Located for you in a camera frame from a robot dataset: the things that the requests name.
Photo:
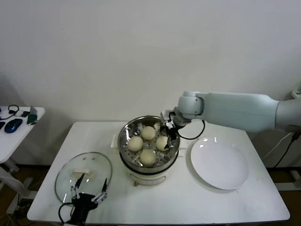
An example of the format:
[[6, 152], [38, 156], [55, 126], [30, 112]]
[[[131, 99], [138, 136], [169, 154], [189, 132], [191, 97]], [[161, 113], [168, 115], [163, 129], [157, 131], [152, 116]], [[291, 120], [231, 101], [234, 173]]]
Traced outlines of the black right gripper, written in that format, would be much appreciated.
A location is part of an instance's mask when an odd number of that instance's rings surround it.
[[167, 128], [168, 138], [164, 138], [164, 151], [177, 144], [178, 130], [177, 128]]

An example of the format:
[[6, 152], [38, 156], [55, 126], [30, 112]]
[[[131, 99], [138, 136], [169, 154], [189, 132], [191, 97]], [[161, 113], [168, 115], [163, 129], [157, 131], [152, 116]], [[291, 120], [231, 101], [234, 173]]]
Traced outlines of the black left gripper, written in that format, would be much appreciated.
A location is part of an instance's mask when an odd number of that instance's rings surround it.
[[91, 194], [79, 194], [78, 189], [84, 178], [84, 173], [78, 178], [74, 186], [71, 186], [71, 203], [74, 211], [70, 223], [85, 223], [91, 210], [97, 208], [98, 204], [107, 198], [107, 179], [103, 184], [101, 192], [94, 196]]

